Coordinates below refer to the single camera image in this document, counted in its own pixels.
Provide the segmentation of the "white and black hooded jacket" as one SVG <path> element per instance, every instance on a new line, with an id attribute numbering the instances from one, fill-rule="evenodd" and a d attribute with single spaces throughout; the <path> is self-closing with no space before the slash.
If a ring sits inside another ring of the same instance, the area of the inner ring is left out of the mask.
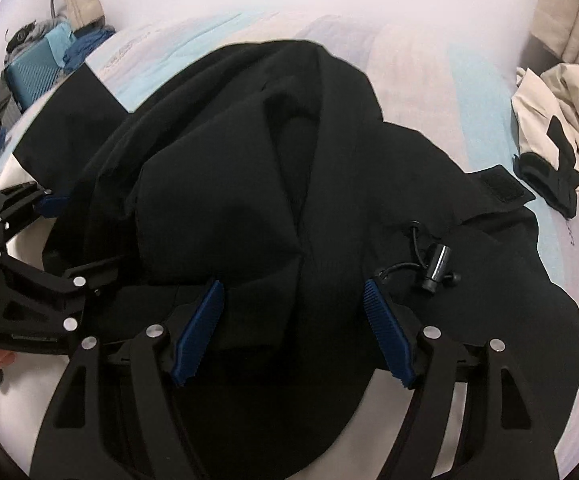
<path id="1" fill-rule="evenodd" d="M 9 255 L 54 275 L 99 264 L 76 348 L 131 339 L 222 284 L 198 370 L 171 398 L 195 479 L 286 479 L 334 444 L 390 373 L 370 280 L 456 341 L 502 340 L 556 448 L 579 314 L 539 257 L 531 193 L 387 122 L 367 76 L 323 47 L 216 50 L 134 112 L 81 68 L 15 156 L 67 205 L 0 217 Z"/>

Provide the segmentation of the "teal suitcase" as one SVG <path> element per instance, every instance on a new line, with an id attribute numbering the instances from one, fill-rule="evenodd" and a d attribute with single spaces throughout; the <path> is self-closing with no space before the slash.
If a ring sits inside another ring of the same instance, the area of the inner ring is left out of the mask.
<path id="1" fill-rule="evenodd" d="M 3 79 L 24 112 L 54 86 L 61 70 L 43 37 L 24 46 L 5 63 Z"/>

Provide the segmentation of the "light blue garment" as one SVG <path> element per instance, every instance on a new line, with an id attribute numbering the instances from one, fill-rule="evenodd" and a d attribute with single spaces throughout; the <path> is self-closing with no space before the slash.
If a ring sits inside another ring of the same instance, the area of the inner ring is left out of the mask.
<path id="1" fill-rule="evenodd" d="M 65 66 L 64 56 L 76 41 L 70 24 L 60 22 L 45 34 L 44 39 L 47 41 L 54 62 L 58 67 L 63 68 Z"/>

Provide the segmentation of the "dark blue garment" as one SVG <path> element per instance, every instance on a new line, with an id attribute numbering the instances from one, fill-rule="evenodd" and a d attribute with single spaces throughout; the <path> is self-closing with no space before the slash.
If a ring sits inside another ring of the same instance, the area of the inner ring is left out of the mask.
<path id="1" fill-rule="evenodd" d="M 85 59 L 95 51 L 101 44 L 114 36 L 116 29 L 112 27 L 103 27 L 92 29 L 86 34 L 76 38 L 74 43 L 66 50 L 62 62 L 64 68 L 62 69 L 66 74 L 70 74 L 77 70 L 85 61 Z"/>

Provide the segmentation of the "beige and black jacket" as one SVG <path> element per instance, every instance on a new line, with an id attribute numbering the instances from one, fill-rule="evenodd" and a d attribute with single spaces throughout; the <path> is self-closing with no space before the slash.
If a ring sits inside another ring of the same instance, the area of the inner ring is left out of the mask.
<path id="1" fill-rule="evenodd" d="M 542 74 L 520 68 L 512 107 L 515 174 L 564 218 L 575 218 L 579 190 L 579 64 Z"/>

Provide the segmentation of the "striped bed duvet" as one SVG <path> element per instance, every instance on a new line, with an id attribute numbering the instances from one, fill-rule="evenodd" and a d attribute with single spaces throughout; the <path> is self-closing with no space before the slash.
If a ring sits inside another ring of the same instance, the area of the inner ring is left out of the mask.
<path id="1" fill-rule="evenodd" d="M 511 76 L 479 54 L 404 25 L 367 25 L 336 16 L 290 13 L 190 18 L 117 32 L 86 59 L 118 101 L 133 112 L 173 75 L 212 50 L 246 41 L 308 39 L 367 73 L 386 119 L 419 131 L 466 170 L 501 164 L 511 170 L 516 122 Z M 553 281 L 579 306 L 579 204 L 565 221 L 542 198 L 530 204 L 540 227 L 539 251 Z M 0 389 L 0 443 L 25 473 L 50 393 L 66 358 L 18 356 Z M 396 437 L 408 393 L 377 373 L 362 415 L 341 442 L 291 479 L 373 479 Z M 579 391 L 556 449 L 562 474 L 579 479 Z"/>

